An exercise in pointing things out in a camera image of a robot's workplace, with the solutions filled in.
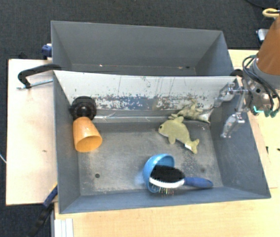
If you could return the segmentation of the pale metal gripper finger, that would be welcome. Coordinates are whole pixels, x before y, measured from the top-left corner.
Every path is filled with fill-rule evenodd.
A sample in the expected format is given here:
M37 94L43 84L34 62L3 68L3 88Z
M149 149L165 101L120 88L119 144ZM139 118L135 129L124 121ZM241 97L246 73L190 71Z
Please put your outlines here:
M240 125L243 125L245 120L242 118L241 114L232 114L226 120L222 133L220 135L221 138L230 138L233 131L237 130Z
M229 82L219 91L219 95L215 98L214 101L215 108L220 107L223 102L231 101L234 98L234 87L235 83Z

